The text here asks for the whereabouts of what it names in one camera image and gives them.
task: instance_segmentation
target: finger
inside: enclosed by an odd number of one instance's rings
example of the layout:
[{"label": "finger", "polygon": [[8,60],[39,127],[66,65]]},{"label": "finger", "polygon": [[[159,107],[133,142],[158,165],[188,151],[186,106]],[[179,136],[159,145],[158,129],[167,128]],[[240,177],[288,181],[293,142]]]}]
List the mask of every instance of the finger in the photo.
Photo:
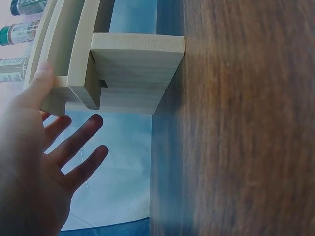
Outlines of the finger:
[{"label": "finger", "polygon": [[54,71],[49,62],[40,64],[28,88],[19,95],[20,105],[40,109],[41,104],[53,88],[54,77]]},{"label": "finger", "polygon": [[65,175],[70,193],[74,193],[102,164],[108,154],[107,146],[99,146],[81,165]]},{"label": "finger", "polygon": [[50,156],[62,168],[102,126],[103,118],[100,115],[91,116],[80,129],[51,152]]},{"label": "finger", "polygon": [[43,119],[43,121],[47,120],[47,118],[50,116],[50,114],[47,112],[41,111],[40,114],[41,114],[41,118]]},{"label": "finger", "polygon": [[45,127],[44,150],[47,150],[56,138],[71,125],[69,116],[58,117],[53,123]]}]

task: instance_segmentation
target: jar lid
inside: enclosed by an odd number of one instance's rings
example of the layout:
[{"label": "jar lid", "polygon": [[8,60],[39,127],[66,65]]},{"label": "jar lid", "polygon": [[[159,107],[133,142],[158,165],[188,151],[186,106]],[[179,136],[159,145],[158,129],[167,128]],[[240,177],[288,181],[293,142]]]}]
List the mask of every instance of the jar lid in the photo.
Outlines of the jar lid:
[{"label": "jar lid", "polygon": [[13,16],[20,16],[21,14],[19,13],[18,7],[18,0],[12,0],[11,2],[11,14]]},{"label": "jar lid", "polygon": [[9,41],[8,41],[8,31],[9,31],[10,26],[5,26],[2,28],[2,30],[0,31],[0,44],[2,46],[7,46],[9,45]]}]

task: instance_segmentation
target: hand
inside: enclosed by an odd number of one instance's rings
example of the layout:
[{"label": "hand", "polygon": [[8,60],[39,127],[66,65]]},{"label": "hand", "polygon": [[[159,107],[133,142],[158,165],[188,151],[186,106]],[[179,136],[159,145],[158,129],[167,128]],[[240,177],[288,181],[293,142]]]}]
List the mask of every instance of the hand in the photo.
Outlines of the hand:
[{"label": "hand", "polygon": [[108,154],[98,147],[68,174],[61,168],[102,127],[92,116],[53,152],[46,149],[71,124],[60,117],[43,126],[48,114],[39,111],[53,87],[54,72],[43,63],[30,86],[13,99],[0,121],[0,235],[58,235],[66,222],[73,193]]}]

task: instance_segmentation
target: wooden board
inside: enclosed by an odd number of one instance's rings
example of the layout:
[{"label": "wooden board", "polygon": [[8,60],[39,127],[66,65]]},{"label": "wooden board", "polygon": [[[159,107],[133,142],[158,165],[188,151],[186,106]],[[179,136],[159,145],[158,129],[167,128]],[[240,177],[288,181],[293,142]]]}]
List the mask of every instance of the wooden board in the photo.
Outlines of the wooden board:
[{"label": "wooden board", "polygon": [[57,0],[49,0],[41,17],[40,24],[33,42],[33,47],[31,49],[29,63],[25,73],[23,89],[26,89],[29,86],[31,80],[34,78],[49,22],[54,12],[56,3]]},{"label": "wooden board", "polygon": [[91,52],[99,78],[108,85],[100,109],[153,114],[183,58],[185,39],[94,33]]},{"label": "wooden board", "polygon": [[[49,61],[57,76],[67,76],[72,53],[72,45],[81,16],[84,0],[58,0],[45,40],[39,63]],[[54,115],[62,116],[65,112],[65,98],[76,97],[69,88],[59,88],[56,81],[51,95],[44,101],[41,109]]]},{"label": "wooden board", "polygon": [[151,236],[315,235],[315,1],[159,0]]},{"label": "wooden board", "polygon": [[67,85],[89,109],[99,109],[101,86],[90,55],[93,32],[109,30],[114,0],[84,3],[73,44]]}]

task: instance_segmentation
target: wooden spice rack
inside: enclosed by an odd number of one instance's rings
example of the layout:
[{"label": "wooden spice rack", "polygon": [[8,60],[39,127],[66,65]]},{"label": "wooden spice rack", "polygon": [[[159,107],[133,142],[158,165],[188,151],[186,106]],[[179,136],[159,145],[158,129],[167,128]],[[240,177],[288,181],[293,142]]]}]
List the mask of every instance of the wooden spice rack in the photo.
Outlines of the wooden spice rack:
[{"label": "wooden spice rack", "polygon": [[185,52],[184,37],[108,33],[115,0],[49,0],[24,88],[38,64],[55,69],[42,110],[153,114]]}]

